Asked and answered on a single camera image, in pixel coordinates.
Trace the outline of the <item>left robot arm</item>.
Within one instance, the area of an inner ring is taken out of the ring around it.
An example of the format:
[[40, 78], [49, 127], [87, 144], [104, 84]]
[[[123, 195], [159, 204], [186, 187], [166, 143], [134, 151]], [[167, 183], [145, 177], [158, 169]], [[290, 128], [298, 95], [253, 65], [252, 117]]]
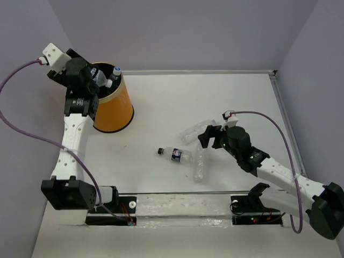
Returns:
[[64, 134], [58, 161], [41, 191], [56, 210], [91, 210], [96, 204], [106, 212], [119, 206], [119, 199], [107, 193], [99, 199], [94, 184], [84, 180], [84, 157], [99, 99], [114, 93], [121, 82], [119, 68], [102, 71], [70, 49], [67, 53], [53, 43], [43, 50], [50, 66], [48, 77], [66, 87]]

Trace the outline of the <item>small Pepsi bottle black cap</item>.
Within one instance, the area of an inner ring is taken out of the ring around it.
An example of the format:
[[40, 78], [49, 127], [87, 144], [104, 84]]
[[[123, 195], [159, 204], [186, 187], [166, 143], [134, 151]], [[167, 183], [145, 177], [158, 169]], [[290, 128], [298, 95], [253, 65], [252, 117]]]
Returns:
[[174, 147], [159, 148], [157, 153], [166, 160], [177, 163], [189, 163], [192, 158], [190, 151]]

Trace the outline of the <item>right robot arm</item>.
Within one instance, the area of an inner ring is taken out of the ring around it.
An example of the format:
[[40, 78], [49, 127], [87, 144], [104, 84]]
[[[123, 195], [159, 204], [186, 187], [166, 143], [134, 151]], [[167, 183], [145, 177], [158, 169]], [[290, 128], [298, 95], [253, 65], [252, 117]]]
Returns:
[[245, 172], [266, 180], [288, 194], [296, 197], [294, 212], [286, 203], [286, 198], [279, 199], [287, 208], [287, 213], [306, 218], [310, 226], [322, 237], [334, 240], [343, 229], [343, 189], [331, 182], [328, 185], [312, 181], [292, 171], [275, 159], [252, 146], [249, 134], [240, 126], [212, 126], [198, 136], [203, 148], [207, 148], [210, 139], [214, 139], [212, 148], [223, 148], [236, 159], [238, 166]]

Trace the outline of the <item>clear unlabelled plastic bottle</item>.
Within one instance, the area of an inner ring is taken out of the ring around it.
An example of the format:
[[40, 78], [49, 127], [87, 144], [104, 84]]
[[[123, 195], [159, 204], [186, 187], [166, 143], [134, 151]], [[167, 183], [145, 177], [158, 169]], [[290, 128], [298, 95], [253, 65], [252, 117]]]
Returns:
[[198, 136], [205, 132], [206, 128], [209, 126], [216, 126], [218, 125], [217, 121], [214, 119], [207, 119], [204, 121], [199, 122], [198, 124], [187, 128], [183, 132], [180, 133], [179, 139], [185, 145], [189, 145], [196, 140], [198, 140]]

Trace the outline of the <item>bottle with dark label white cap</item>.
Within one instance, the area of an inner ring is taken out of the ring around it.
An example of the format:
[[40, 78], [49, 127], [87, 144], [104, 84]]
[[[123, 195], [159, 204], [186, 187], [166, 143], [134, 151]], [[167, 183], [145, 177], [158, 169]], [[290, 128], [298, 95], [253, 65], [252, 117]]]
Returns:
[[112, 72], [112, 74], [110, 74], [105, 86], [107, 88], [119, 87], [119, 85], [121, 83], [121, 75], [122, 75], [121, 68], [120, 67], [114, 67], [113, 72]]

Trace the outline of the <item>clear ribbed plastic bottle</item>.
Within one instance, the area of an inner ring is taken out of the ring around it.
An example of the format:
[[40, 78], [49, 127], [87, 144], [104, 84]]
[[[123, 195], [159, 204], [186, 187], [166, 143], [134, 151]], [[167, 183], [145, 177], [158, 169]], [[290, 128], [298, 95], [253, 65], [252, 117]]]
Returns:
[[207, 148], [203, 148], [201, 144], [196, 147], [195, 157], [193, 161], [193, 179], [195, 182], [201, 183], [207, 179], [209, 173], [209, 154]]

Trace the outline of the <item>clear bottle green blue label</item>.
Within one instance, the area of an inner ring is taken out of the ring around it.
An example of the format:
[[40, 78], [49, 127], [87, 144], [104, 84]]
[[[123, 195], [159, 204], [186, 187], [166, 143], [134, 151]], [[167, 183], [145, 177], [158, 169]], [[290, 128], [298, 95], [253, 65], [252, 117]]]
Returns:
[[106, 86], [108, 83], [108, 80], [105, 76], [105, 74], [99, 70], [97, 67], [93, 67], [91, 70], [91, 76], [92, 76], [92, 80], [99, 86], [99, 87], [103, 87]]

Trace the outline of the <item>orange cylindrical bin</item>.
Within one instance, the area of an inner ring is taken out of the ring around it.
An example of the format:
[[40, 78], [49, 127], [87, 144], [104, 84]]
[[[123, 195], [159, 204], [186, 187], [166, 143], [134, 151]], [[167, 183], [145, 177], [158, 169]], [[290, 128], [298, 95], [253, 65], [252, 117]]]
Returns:
[[[106, 62], [94, 63], [109, 78], [116, 67]], [[123, 73], [119, 87], [101, 87], [98, 94], [99, 105], [94, 121], [94, 128], [102, 133], [116, 133], [126, 128], [134, 117]]]

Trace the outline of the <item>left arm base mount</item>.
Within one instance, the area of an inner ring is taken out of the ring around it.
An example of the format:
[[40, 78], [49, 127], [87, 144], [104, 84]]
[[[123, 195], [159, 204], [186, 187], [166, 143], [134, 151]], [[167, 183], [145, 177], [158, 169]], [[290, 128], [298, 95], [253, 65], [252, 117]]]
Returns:
[[136, 226], [137, 196], [119, 195], [118, 204], [106, 203], [87, 213], [85, 223], [89, 226]]

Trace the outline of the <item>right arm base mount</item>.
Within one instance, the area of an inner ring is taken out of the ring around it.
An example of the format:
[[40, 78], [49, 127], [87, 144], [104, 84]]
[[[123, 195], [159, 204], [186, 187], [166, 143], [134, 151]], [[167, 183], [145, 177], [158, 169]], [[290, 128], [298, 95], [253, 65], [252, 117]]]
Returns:
[[260, 197], [269, 189], [269, 185], [259, 183], [244, 195], [231, 197], [230, 211], [234, 226], [283, 225], [279, 210], [265, 207]]

